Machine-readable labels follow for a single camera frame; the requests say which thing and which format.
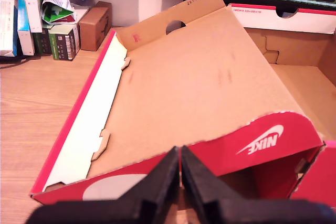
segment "brown box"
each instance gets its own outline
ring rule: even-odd
[[[79,22],[81,49],[97,51],[111,24],[111,3],[99,1]]]

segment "wooden desk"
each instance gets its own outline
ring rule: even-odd
[[[24,223],[40,205],[28,194],[105,41],[73,61],[0,65],[1,223]]]

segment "nike logo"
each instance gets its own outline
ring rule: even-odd
[[[264,134],[262,134],[257,139],[253,140],[251,143],[242,148],[237,154],[243,152],[248,149],[248,155],[266,148],[270,148],[277,144],[277,139],[281,137],[284,132],[284,127],[280,124],[273,126],[269,130],[267,130]]]

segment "black plastic object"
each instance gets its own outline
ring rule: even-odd
[[[27,224],[163,223],[180,186],[177,147],[140,182],[117,200],[68,201],[42,206]]]
[[[182,147],[182,183],[202,224],[336,223],[326,205],[306,200],[246,200]]]
[[[178,148],[172,148],[117,200],[68,201],[35,210],[26,224],[159,224],[180,185]],[[306,200],[247,200],[218,179],[186,146],[182,182],[202,224],[327,224],[336,215]]]

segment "white box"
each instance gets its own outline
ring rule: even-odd
[[[17,33],[19,35],[23,54],[34,55],[34,39],[29,29],[25,0],[18,0]]]
[[[0,56],[17,56],[17,0],[0,0]]]
[[[41,0],[25,0],[29,19],[30,31],[42,33]]]
[[[244,27],[305,33],[334,34],[336,12],[298,9],[287,17],[279,17],[275,6],[230,4]]]

